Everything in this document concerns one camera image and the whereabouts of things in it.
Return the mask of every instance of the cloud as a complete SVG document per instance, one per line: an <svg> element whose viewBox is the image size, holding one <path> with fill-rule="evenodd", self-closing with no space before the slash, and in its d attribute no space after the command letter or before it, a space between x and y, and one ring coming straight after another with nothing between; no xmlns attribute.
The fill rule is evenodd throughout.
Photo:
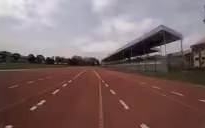
<svg viewBox="0 0 205 128"><path fill-rule="evenodd" d="M92 0L92 10L96 13L103 13L115 4L116 0Z"/></svg>
<svg viewBox="0 0 205 128"><path fill-rule="evenodd" d="M60 0L0 0L0 18L19 20L21 27L54 27Z"/></svg>
<svg viewBox="0 0 205 128"><path fill-rule="evenodd" d="M112 41L102 41L87 44L82 47L83 52L88 53L107 53L116 50L117 44Z"/></svg>
<svg viewBox="0 0 205 128"><path fill-rule="evenodd" d="M205 0L0 0L0 50L105 57L160 24L182 33L186 49L204 36L204 5ZM178 46L168 48L179 51Z"/></svg>

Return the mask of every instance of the tree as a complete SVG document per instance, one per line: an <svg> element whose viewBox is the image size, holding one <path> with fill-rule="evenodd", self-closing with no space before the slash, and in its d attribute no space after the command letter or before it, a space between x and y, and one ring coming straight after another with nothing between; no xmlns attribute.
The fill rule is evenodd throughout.
<svg viewBox="0 0 205 128"><path fill-rule="evenodd" d="M55 64L55 60L53 57L47 57L45 60L46 64Z"/></svg>
<svg viewBox="0 0 205 128"><path fill-rule="evenodd" d="M36 60L36 57L35 57L33 54L29 54L27 60L28 60L30 63L34 63L35 60Z"/></svg>
<svg viewBox="0 0 205 128"><path fill-rule="evenodd" d="M14 58L14 60L18 61L21 57L21 55L19 53L13 53L12 57Z"/></svg>
<svg viewBox="0 0 205 128"><path fill-rule="evenodd" d="M36 62L42 64L45 61L45 57L43 55L36 56Z"/></svg>

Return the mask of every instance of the building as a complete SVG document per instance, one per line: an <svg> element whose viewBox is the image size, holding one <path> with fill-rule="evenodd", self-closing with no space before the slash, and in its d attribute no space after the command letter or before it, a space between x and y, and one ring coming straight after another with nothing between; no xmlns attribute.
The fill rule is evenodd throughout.
<svg viewBox="0 0 205 128"><path fill-rule="evenodd" d="M193 67L193 56L191 50L182 52L170 53L167 55L168 68L170 70L179 70L183 68L192 68Z"/></svg>
<svg viewBox="0 0 205 128"><path fill-rule="evenodd" d="M193 55L193 67L205 68L205 38L191 46Z"/></svg>

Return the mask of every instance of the roof support pole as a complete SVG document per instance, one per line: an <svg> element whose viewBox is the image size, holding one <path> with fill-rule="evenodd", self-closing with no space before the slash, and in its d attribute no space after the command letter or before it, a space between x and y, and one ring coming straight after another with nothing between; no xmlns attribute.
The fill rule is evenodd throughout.
<svg viewBox="0 0 205 128"><path fill-rule="evenodd" d="M164 56L166 56L167 55L167 46L166 46L166 34L165 34L165 32L163 31L163 42L164 42Z"/></svg>
<svg viewBox="0 0 205 128"><path fill-rule="evenodd" d="M144 71L146 71L146 51L144 45L143 45L143 55L144 55Z"/></svg>
<svg viewBox="0 0 205 128"><path fill-rule="evenodd" d="M182 66L183 66L183 68L184 68L184 66L185 66L185 62L184 62L184 53L183 53L183 39L181 38L181 41L180 41L180 43L181 43L181 55L182 55Z"/></svg>
<svg viewBox="0 0 205 128"><path fill-rule="evenodd" d="M132 48L131 48L131 55L130 55L129 59L130 59L130 63L132 63L131 62L132 61Z"/></svg>
<svg viewBox="0 0 205 128"><path fill-rule="evenodd" d="M123 60L125 59L125 51L122 52L122 57L123 57Z"/></svg>

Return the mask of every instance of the track lane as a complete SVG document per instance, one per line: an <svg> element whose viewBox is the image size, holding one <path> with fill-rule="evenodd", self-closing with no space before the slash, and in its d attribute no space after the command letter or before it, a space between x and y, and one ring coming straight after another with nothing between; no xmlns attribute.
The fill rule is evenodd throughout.
<svg viewBox="0 0 205 128"><path fill-rule="evenodd" d="M134 82L122 79L116 76L118 74L114 75L103 69L99 69L98 73L110 89L128 102L135 119L144 120L154 128L205 127L205 113L171 100L161 93L154 93L147 87L140 87Z"/></svg>
<svg viewBox="0 0 205 128"><path fill-rule="evenodd" d="M0 128L5 127L7 125L17 126L17 127L36 127L38 128L39 123L44 125L46 122L44 118L50 119L47 122L50 123L54 117L51 115L54 114L53 112L50 113L51 108L47 108L47 104L53 103L53 101L56 101L56 106L54 106L54 109L58 109L58 106L63 102L63 98L59 98L61 102L58 102L56 100L57 96L60 95L52 95L51 93L54 90L57 90L59 88L62 88L62 85L67 83L66 81L59 83L54 88L50 88L49 90L39 92L39 95L36 95L34 97L31 97L27 99L24 102L21 102L15 106L9 107L8 109L0 110ZM41 110L46 109L43 113L40 115L37 114L37 112L41 112Z"/></svg>
<svg viewBox="0 0 205 128"><path fill-rule="evenodd" d="M49 87L53 87L54 85L58 84L61 81L69 80L80 71L81 69L67 70L69 74L66 75L61 75L61 72L58 72L57 74L54 75L54 77L50 79L37 80L29 84L23 82L23 84L19 84L19 87L16 88L7 88L7 86L5 86L0 90L0 108L12 104L14 102L17 102L25 97L30 97L31 95L35 95L39 91Z"/></svg>

